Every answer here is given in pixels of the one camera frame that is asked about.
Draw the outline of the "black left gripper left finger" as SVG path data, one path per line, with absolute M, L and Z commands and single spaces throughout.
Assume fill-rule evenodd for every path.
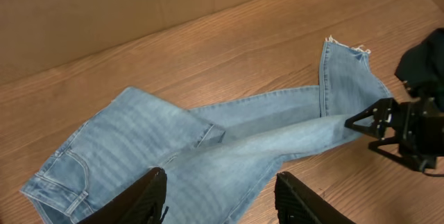
M 161 224 L 169 210 L 166 193 L 167 175 L 155 167 L 78 224 Z

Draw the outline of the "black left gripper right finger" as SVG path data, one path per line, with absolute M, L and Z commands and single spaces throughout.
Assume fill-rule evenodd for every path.
M 274 192 L 279 224 L 355 224 L 290 172 L 276 176 Z

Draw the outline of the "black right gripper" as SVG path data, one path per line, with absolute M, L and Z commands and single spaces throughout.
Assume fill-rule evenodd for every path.
M 413 101 L 397 105 L 394 98 L 383 98 L 345 121 L 345 127 L 378 139 L 368 149 L 411 171 L 435 169 L 443 156 L 443 83 L 423 82 L 403 85 Z M 395 137 L 384 138 L 393 119 Z M 397 153 L 383 146 L 397 146 Z

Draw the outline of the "light blue denim jeans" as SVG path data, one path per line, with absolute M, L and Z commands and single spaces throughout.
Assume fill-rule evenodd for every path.
M 184 110 L 129 87 L 22 187 L 45 223 L 78 223 L 155 167 L 166 223 L 236 223 L 289 160 L 359 137 L 344 126 L 390 91 L 369 52 L 326 39 L 319 83 Z

